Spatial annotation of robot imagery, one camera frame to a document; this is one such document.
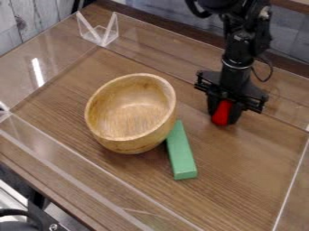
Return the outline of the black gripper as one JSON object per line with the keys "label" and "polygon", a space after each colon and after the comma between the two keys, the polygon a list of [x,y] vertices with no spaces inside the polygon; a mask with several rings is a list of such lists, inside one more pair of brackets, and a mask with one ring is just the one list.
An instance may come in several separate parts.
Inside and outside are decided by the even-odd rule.
{"label": "black gripper", "polygon": [[234,125],[243,110],[262,113],[267,93],[251,82],[251,63],[232,65],[221,62],[221,70],[196,71],[193,87],[207,95],[207,112],[213,115],[220,100],[230,100],[228,124]]}

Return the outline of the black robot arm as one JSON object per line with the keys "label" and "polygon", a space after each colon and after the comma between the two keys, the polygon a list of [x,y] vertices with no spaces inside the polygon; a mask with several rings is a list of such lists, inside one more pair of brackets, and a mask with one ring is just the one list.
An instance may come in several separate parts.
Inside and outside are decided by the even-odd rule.
{"label": "black robot arm", "polygon": [[199,18],[217,15],[223,23],[225,49],[219,72],[199,70],[193,87],[204,92],[207,112],[215,125],[232,125],[240,113],[263,111],[267,93],[255,86],[254,59],[267,50],[270,0],[184,0]]}

